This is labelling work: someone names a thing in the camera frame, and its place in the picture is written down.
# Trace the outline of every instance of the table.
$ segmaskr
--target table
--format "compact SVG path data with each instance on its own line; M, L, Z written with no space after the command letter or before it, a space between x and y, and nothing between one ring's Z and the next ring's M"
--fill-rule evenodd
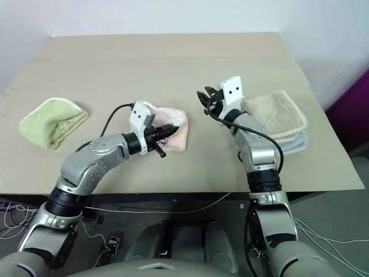
M362 189L348 155L293 54L276 33L106 35L50 38L0 96L0 193L48 194L62 162L93 140L119 104L146 100L187 111L183 153L135 155L111 170L95 194L248 192L227 128L205 116L196 91L240 75L245 97L284 89L309 123L308 147L287 156L287 192ZM50 97L75 101L89 118L60 145L42 149L18 123ZM106 134L129 132L129 111Z

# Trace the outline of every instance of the folded cloth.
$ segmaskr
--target folded cloth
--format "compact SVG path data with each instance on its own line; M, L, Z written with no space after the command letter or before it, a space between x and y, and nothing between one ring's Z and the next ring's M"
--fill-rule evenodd
M88 118L72 101L49 98L19 123L19 132L43 148L58 148L60 142Z
M176 110L175 108L157 108L154 105L144 102L151 107L155 113L155 119L153 126L158 128L165 124L173 124L179 126L177 132L172 136L159 141L159 146L163 150L183 152L186 150L187 132L189 131L189 121L187 119L186 112Z
M255 98L244 99L241 110L247 111L275 139L285 155L307 147L307 119L285 91L275 91Z

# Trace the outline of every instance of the gray floor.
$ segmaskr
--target gray floor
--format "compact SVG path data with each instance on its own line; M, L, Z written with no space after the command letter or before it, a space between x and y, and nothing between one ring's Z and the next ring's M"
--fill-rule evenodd
M369 187L369 160L367 158L354 158L353 164L360 175L366 187ZM329 192L310 199L292 203L291 208L294 216L299 218L313 228L322 236L334 238L338 240L348 240L353 238L369 238L369 189ZM236 256L238 258L241 276L249 276L249 271L244 262L243 251L243 227L246 210L240 209L240 204L245 202L222 201L217 205L196 214L191 215L152 215L152 214L112 214L104 213L104 224L96 224L96 221L86 224L91 234L102 233L108 237L113 231L123 232L123 244L119 250L116 261L122 260L129 242L131 242L144 228L168 219L209 219L218 221L225 228L231 243L233 244ZM196 209L200 205L188 204L181 209ZM168 203L148 203L134 205L142 209L171 209L172 204ZM106 205L110 209L125 209L123 205ZM3 228L2 220L0 220L0 228ZM328 256L326 253L313 245L305 235L299 232L300 239L317 249L322 256L332 262L333 266L343 276L358 276L358 274L347 269L338 261ZM0 241L0 257L16 250L20 236L14 239ZM78 239L75 248L67 264L58 271L51 271L50 276L65 276L74 272L88 269L92 266L97 258L100 249L101 238L90 239L84 233L80 226ZM369 271L369 243L354 243L345 245L335 245L337 249L355 266L362 270Z

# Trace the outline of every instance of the white wall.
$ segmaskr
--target white wall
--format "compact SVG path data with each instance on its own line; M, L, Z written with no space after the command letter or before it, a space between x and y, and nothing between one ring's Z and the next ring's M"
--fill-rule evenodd
M295 53L323 108L329 107L369 67L367 0L0 3L0 89L34 55L47 35L279 32Z

